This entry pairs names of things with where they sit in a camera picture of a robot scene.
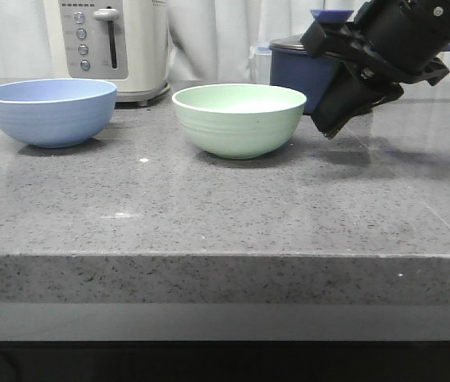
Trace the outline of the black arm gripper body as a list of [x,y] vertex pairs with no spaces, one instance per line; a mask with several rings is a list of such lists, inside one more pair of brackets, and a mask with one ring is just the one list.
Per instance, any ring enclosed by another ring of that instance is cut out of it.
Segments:
[[437,7],[434,1],[368,1],[353,21],[313,21],[300,42],[312,58],[333,57],[398,83],[434,86],[449,74],[437,56],[449,43],[437,30]]

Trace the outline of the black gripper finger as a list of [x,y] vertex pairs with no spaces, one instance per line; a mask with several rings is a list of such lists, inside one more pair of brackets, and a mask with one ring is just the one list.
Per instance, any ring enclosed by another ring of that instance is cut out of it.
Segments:
[[335,76],[311,114],[324,137],[332,139],[354,117],[399,99],[402,86],[356,64],[339,65]]

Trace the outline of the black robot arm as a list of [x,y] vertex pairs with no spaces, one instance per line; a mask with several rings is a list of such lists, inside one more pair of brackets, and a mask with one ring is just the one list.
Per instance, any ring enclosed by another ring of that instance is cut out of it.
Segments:
[[301,43],[312,58],[339,62],[311,113],[333,138],[355,116],[399,99],[403,84],[434,86],[449,73],[450,1],[367,1],[353,21],[314,20]]

